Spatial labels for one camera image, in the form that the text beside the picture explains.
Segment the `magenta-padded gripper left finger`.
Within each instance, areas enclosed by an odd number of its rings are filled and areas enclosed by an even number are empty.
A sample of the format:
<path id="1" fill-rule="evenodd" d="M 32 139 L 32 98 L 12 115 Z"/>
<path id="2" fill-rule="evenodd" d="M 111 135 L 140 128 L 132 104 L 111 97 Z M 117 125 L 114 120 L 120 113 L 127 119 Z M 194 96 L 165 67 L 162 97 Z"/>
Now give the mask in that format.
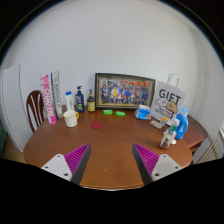
<path id="1" fill-rule="evenodd" d="M 66 155 L 56 154 L 42 169 L 79 185 L 91 154 L 89 143 L 72 150 Z"/>

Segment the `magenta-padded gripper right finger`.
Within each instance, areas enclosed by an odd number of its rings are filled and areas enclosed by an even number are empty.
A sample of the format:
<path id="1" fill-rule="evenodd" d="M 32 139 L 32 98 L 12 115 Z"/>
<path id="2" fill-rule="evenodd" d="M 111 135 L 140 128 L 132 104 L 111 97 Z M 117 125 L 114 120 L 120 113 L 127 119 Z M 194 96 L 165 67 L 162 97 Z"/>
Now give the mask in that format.
<path id="1" fill-rule="evenodd" d="M 144 185 L 182 169 L 182 167 L 167 154 L 158 155 L 138 144 L 133 145 L 132 154 L 136 160 Z"/>

